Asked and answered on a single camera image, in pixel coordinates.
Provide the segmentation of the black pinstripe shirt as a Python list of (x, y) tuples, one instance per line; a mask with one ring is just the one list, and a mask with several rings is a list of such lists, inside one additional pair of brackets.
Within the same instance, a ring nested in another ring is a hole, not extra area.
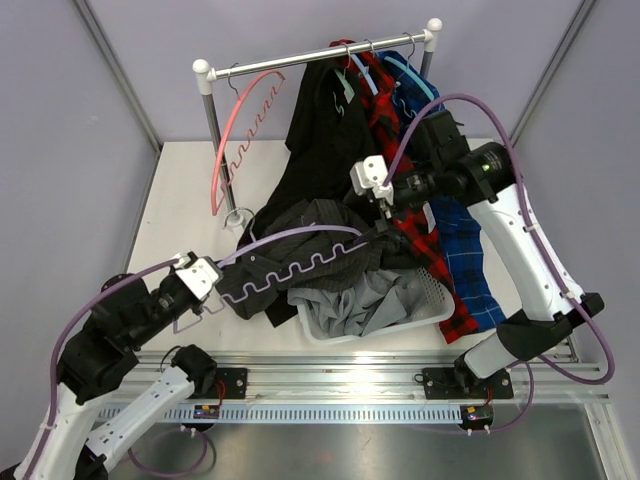
[[(331, 224), (354, 227), (364, 233), (365, 245), (346, 255), (338, 253), (337, 259), (318, 266), (312, 271), (294, 275), (288, 281), (273, 283), (260, 292), (250, 291), (248, 299), (229, 304), (236, 315), (244, 320), (264, 313), (274, 327), (287, 322), (297, 314), (297, 308), (288, 304), (286, 292), (292, 288), (314, 288), (330, 292), (340, 292), (352, 287), (360, 275), (366, 271), (406, 270), (418, 266), (418, 261), (410, 252), (409, 243), (401, 232), (392, 227), (389, 237), (368, 240), (367, 232), (373, 227), (361, 223), (354, 211), (334, 200), (314, 200), (297, 213), (287, 211), (270, 226), (268, 235), (312, 224)], [(240, 299), (243, 286), (254, 282), (260, 288), (266, 285), (265, 274), (276, 272), (280, 277), (288, 275), (288, 267), (299, 262), (303, 268), (310, 266), (313, 253), (321, 253), (324, 258), (331, 256), (332, 247), (342, 243), (346, 249), (356, 240), (353, 235), (339, 232), (320, 232), (297, 235), (271, 243), (242, 255), (222, 268), (223, 277), (216, 285), (220, 296), (226, 299)]]

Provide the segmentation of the grey shirt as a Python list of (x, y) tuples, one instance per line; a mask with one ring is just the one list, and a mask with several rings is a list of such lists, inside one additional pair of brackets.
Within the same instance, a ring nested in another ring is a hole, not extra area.
[(292, 288), (287, 301), (308, 308), (310, 324), (331, 338), (363, 337), (407, 324), (426, 304), (418, 270), (366, 271), (340, 292)]

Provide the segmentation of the black plain shirt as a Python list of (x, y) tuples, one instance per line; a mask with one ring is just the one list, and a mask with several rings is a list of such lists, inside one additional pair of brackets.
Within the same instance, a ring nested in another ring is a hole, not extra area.
[(344, 74), (354, 91), (348, 99), (338, 78), (341, 73), (331, 59), (307, 65), (285, 140), (290, 151), (286, 169), (266, 205), (256, 213), (253, 228), (243, 233), (243, 244), (269, 234), (280, 216), (289, 210), (299, 213), (314, 200), (340, 202), (363, 225), (374, 223), (374, 209), (349, 194), (349, 171), (356, 161), (376, 155), (378, 148), (360, 99), (359, 79), (351, 71)]

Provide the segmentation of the pink hanger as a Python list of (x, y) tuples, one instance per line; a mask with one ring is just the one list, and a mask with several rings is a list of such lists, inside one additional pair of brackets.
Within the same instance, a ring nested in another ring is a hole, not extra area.
[[(245, 102), (258, 85), (263, 83), (265, 80), (271, 80), (272, 78), (276, 78), (277, 81), (270, 86), (267, 97), (262, 102), (260, 109), (256, 112), (253, 125), (247, 128), (243, 139), (240, 140), (238, 144), (235, 156), (232, 158), (231, 162), (225, 160), (227, 143), (233, 133), (237, 117), (242, 111)], [(237, 95), (236, 103), (229, 115), (225, 130), (220, 140), (220, 145), (216, 151), (215, 164), (210, 184), (210, 207), (211, 214), (213, 216), (218, 215), (221, 207), (223, 206), (223, 201), (230, 197), (228, 193), (224, 192), (224, 188), (232, 186), (234, 176), (241, 168), (245, 154), (251, 148), (261, 124), (265, 121), (269, 110), (273, 106), (275, 97), (279, 94), (285, 81), (286, 76), (281, 70), (267, 70), (266, 72), (257, 74), (247, 87)]]

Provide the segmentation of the mint green hanger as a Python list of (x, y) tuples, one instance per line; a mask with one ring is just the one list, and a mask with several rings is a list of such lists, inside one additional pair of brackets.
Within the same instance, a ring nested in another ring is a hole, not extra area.
[(335, 68), (334, 73), (343, 89), (343, 100), (339, 100), (336, 93), (334, 96), (334, 107), (336, 112), (343, 118), (346, 115), (346, 108), (356, 99), (356, 90), (348, 78), (348, 73), (351, 71), (351, 51), (347, 43), (340, 43), (340, 46), (345, 50), (344, 65), (341, 69)]

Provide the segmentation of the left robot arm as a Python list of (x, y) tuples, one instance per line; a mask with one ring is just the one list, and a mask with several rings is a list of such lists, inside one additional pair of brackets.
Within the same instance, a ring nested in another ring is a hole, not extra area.
[(171, 272), (153, 291), (133, 274), (110, 279), (84, 326), (56, 357), (53, 397), (32, 447), (2, 478), (105, 479), (171, 407), (208, 396), (217, 364), (188, 345), (136, 400), (102, 427), (95, 425), (137, 365), (141, 347), (187, 311), (201, 312), (215, 282), (193, 267)]

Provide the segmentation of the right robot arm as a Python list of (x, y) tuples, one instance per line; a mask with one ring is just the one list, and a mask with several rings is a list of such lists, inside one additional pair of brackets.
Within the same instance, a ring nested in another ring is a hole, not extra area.
[(506, 367), (544, 354), (600, 313), (604, 301), (571, 277), (537, 222), (526, 188), (517, 182), (507, 148), (490, 141), (472, 149), (447, 110), (421, 120), (416, 150), (425, 162), (389, 180), (384, 158), (373, 155), (350, 172), (357, 194), (392, 219), (437, 197), (457, 200), (479, 223), (505, 265), (521, 308), (494, 333), (459, 356), (449, 372), (466, 396), (484, 390)]

